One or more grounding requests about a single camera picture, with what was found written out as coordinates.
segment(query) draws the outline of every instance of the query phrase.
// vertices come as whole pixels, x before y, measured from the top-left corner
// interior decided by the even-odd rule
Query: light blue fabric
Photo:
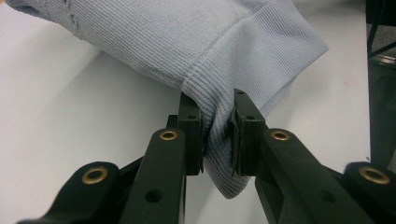
[[[226,198],[233,88],[265,115],[327,47],[290,0],[7,0],[54,21],[136,71],[184,91],[203,111],[205,169]]]

